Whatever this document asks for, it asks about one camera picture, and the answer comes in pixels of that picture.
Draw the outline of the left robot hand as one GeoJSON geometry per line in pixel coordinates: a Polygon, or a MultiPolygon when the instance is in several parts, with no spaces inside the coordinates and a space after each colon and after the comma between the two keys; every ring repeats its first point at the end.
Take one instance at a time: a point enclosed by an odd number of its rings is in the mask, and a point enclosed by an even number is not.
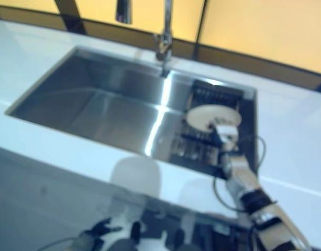
{"type": "Polygon", "coordinates": [[[86,236],[87,241],[89,243],[89,249],[95,250],[96,248],[100,248],[104,241],[102,237],[109,233],[119,232],[123,228],[121,226],[109,226],[111,224],[112,218],[106,218],[100,220],[95,225],[93,225],[90,229],[85,230],[82,234],[86,236]]]}

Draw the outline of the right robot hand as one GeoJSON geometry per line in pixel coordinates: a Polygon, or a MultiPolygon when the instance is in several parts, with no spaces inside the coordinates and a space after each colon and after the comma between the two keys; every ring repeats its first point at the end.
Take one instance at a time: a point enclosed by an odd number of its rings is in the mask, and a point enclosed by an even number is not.
{"type": "Polygon", "coordinates": [[[211,129],[211,137],[222,151],[236,151],[239,141],[239,132],[236,126],[229,124],[210,123],[208,128],[211,129]]]}

